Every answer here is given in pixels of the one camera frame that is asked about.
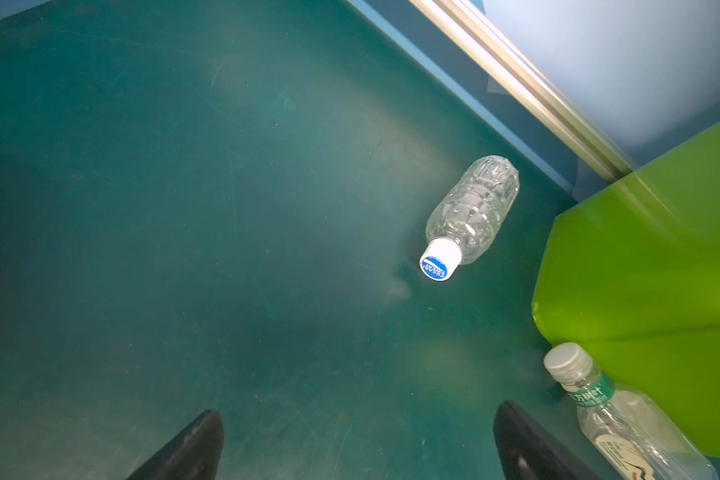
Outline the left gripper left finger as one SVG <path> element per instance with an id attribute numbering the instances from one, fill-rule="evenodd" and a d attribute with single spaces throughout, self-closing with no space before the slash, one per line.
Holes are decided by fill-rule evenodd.
<path id="1" fill-rule="evenodd" d="M 205 410 L 127 480 L 214 480 L 223 446 L 221 415 Z"/>

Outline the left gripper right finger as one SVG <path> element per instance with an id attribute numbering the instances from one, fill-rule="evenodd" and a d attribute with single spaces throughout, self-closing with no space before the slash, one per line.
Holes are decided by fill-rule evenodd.
<path id="1" fill-rule="evenodd" d="M 599 479 L 570 449 L 513 401 L 504 401 L 498 406 L 493 436 L 505 479 Z"/>

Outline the small clear green-cap bottle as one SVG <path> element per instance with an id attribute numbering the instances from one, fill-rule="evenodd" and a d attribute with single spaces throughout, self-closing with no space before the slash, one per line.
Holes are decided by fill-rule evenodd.
<path id="1" fill-rule="evenodd" d="M 717 470 L 643 392 L 610 379 L 572 342 L 544 357 L 574 401 L 580 429 L 624 479 L 717 479 Z"/>

